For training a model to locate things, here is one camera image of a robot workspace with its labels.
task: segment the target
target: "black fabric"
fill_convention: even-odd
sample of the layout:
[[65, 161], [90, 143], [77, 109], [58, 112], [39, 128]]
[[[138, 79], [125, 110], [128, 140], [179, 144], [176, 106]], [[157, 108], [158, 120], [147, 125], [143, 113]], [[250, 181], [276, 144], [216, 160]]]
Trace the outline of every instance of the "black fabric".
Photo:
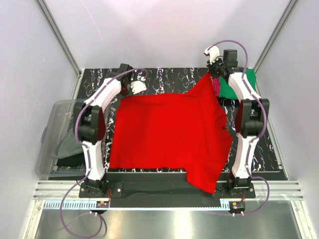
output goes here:
[[72, 155], [67, 158], [58, 159], [56, 166], [58, 167], [78, 167], [85, 164], [84, 153]]

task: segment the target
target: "stainless steel surface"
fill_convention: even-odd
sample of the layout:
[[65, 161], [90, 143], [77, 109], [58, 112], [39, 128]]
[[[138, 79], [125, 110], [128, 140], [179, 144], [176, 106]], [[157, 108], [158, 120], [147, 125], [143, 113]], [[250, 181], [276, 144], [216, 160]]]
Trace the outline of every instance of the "stainless steel surface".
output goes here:
[[268, 42], [263, 50], [263, 52], [261, 53], [259, 59], [257, 60], [257, 63], [254, 67], [256, 73], [257, 73], [259, 67], [261, 66], [261, 64], [263, 63], [263, 61], [264, 61], [265, 57], [267, 56], [269, 50], [271, 49], [272, 45], [276, 41], [277, 36], [281, 32], [281, 30], [284, 27], [285, 23], [287, 22], [289, 16], [291, 15], [293, 10], [295, 9], [298, 2], [299, 2], [299, 0], [290, 0], [289, 3], [287, 4], [286, 9], [284, 10], [282, 16], [280, 17], [273, 33], [271, 34], [271, 36], [270, 36], [270, 38], [269, 38], [269, 40], [268, 40]]
[[39, 5], [39, 8], [41, 9], [45, 19], [47, 20], [53, 34], [55, 35], [59, 45], [61, 46], [61, 49], [63, 50], [66, 58], [68, 59], [68, 61], [70, 62], [73, 70], [75, 71], [75, 73], [80, 76], [81, 74], [81, 69], [79, 68], [78, 64], [76, 63], [72, 53], [70, 52], [49, 8], [47, 7], [46, 3], [45, 3], [45, 0], [35, 0], [38, 5]]
[[[55, 199], [61, 200], [64, 194], [75, 181], [39, 181], [36, 191], [34, 193], [34, 199]], [[264, 200], [267, 195], [266, 184], [262, 181], [253, 181], [256, 199], [246, 199], [247, 201]], [[299, 184], [297, 181], [269, 181], [270, 186], [270, 201], [274, 200], [303, 200]], [[85, 200], [79, 199], [80, 186], [76, 186], [68, 195], [67, 199], [73, 200]]]
[[37, 201], [32, 201], [31, 205], [31, 212], [29, 214], [28, 220], [26, 222], [25, 230], [23, 232], [23, 239], [34, 239], [40, 219], [42, 217], [42, 212], [43, 212], [43, 206], [44, 206], [44, 201], [43, 200], [37, 200]]
[[309, 214], [306, 209], [304, 201], [294, 201], [292, 202], [293, 211], [295, 218], [300, 229], [302, 238], [305, 239], [316, 239], [314, 228], [312, 227]]
[[[248, 210], [259, 207], [247, 202]], [[64, 211], [66, 223], [83, 211]], [[218, 216], [207, 212], [108, 211], [103, 218], [107, 224], [98, 237], [105, 239], [299, 239], [302, 238], [289, 202], [269, 202], [253, 216]], [[82, 236], [97, 231], [99, 219], [86, 215], [69, 228]], [[72, 239], [62, 230], [58, 210], [43, 210], [36, 239]]]

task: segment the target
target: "plastic container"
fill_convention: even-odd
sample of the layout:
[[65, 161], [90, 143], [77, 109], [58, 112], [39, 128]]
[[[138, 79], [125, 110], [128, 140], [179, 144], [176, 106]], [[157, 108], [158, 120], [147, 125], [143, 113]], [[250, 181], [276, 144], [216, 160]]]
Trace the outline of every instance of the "plastic container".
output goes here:
[[85, 175], [85, 164], [78, 167], [58, 167], [57, 159], [50, 156], [66, 133], [73, 129], [73, 107], [76, 102], [84, 100], [65, 100], [54, 104], [47, 127], [41, 138], [41, 150], [35, 168], [41, 180], [48, 177], [71, 177]]

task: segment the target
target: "black marble surface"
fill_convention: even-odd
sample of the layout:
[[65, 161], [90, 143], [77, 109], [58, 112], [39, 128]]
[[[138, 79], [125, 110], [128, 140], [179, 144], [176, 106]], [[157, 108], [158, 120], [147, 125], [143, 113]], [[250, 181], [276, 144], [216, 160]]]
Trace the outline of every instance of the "black marble surface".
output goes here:
[[[152, 95], [162, 93], [186, 93], [199, 79], [207, 72], [207, 68], [151, 68], [149, 77], [146, 80], [147, 90], [141, 92], [140, 95]], [[77, 98], [87, 99], [94, 94], [105, 79], [107, 72], [112, 69], [86, 69], [83, 73], [80, 89]], [[235, 132], [235, 116], [238, 109], [238, 101], [229, 99], [218, 99], [220, 105], [227, 113], [227, 128], [230, 135], [233, 137], [233, 144], [229, 153], [228, 162], [224, 167], [224, 171], [228, 172], [232, 167], [236, 157], [237, 136]], [[118, 98], [114, 98], [110, 104], [109, 118], [107, 124], [107, 143], [105, 148], [105, 169], [109, 170], [109, 159], [112, 147], [112, 140], [115, 129], [116, 110], [120, 105]], [[158, 168], [158, 169], [110, 169], [109, 171], [124, 171], [124, 172], [184, 172], [183, 169]], [[259, 140], [257, 144], [252, 171], [259, 172], [276, 172], [279, 171], [277, 159], [273, 150], [273, 146], [268, 132]]]

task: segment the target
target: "wrinkled fabric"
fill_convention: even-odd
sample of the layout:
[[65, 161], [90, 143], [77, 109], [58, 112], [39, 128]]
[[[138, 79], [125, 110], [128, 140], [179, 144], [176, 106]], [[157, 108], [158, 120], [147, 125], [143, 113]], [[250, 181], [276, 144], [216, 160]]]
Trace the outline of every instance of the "wrinkled fabric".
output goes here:
[[186, 94], [122, 99], [110, 168], [184, 168], [188, 183], [214, 193], [231, 143], [207, 73]]
[[58, 143], [55, 149], [51, 152], [50, 156], [52, 158], [63, 159], [80, 153], [83, 154], [82, 146], [75, 140], [74, 132], [71, 129]]

